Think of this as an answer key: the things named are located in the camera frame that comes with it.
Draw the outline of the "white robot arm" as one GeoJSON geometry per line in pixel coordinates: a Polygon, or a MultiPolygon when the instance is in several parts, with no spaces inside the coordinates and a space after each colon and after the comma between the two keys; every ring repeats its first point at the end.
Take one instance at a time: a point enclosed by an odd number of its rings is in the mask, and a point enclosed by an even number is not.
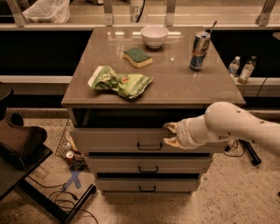
{"type": "Polygon", "coordinates": [[[232,103],[211,104],[204,115],[164,125],[174,134],[164,142],[172,147],[192,150],[204,144],[245,140],[269,152],[280,154],[280,124],[255,117],[232,103]]]}

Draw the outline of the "dark robot base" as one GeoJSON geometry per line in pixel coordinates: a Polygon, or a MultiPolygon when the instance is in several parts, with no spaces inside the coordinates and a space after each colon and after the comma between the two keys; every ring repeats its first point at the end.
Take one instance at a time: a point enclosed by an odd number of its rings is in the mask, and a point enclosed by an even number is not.
{"type": "Polygon", "coordinates": [[[43,128],[24,126],[20,114],[6,112],[12,95],[12,87],[0,82],[0,200],[24,185],[25,178],[52,154],[44,145],[47,133],[43,128]]]}

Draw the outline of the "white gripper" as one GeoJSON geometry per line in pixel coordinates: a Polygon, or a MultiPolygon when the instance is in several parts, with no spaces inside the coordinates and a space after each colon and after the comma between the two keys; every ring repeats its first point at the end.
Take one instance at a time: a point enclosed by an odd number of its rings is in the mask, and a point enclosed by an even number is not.
{"type": "Polygon", "coordinates": [[[182,148],[184,150],[193,150],[200,146],[202,143],[196,142],[191,135],[191,121],[192,118],[187,118],[176,122],[167,122],[163,125],[172,133],[176,133],[175,137],[164,138],[164,142],[171,147],[182,148]]]}

